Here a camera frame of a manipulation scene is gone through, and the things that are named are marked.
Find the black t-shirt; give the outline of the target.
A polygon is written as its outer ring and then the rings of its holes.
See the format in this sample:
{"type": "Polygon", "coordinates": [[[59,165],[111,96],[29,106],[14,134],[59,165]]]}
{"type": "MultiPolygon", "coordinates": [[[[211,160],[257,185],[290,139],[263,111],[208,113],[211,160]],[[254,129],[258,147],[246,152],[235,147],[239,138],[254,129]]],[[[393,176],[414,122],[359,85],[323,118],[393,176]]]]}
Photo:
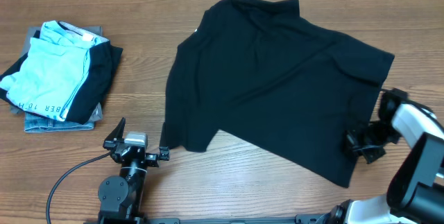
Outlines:
{"type": "Polygon", "coordinates": [[[345,134],[369,122],[393,60],[298,0],[221,0],[178,46],[160,143],[202,153],[224,131],[348,187],[345,134]]]}

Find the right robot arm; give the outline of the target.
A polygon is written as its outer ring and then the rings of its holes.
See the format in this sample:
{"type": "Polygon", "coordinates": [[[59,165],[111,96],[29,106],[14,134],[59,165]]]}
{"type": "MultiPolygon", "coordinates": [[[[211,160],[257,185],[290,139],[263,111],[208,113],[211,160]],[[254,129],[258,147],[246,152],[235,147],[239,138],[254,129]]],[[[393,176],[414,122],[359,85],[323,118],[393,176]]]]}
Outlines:
{"type": "Polygon", "coordinates": [[[388,143],[404,139],[411,151],[385,194],[347,200],[322,215],[318,223],[442,223],[443,126],[433,110],[412,101],[399,89],[383,91],[379,119],[363,130],[349,130],[345,151],[372,163],[388,143]]]}

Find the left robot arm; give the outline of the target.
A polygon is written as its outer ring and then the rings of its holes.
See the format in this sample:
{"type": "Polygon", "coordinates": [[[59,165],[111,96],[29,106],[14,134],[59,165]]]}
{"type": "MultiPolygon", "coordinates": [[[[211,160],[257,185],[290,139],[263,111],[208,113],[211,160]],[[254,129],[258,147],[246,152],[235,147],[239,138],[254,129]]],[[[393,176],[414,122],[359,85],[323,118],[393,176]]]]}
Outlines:
{"type": "Polygon", "coordinates": [[[158,153],[148,153],[148,135],[144,132],[125,135],[125,124],[122,118],[103,142],[104,149],[110,152],[108,156],[121,168],[119,175],[104,179],[99,186],[99,223],[148,223],[140,211],[148,168],[158,167],[160,161],[170,158],[167,147],[159,147],[158,153]]]}

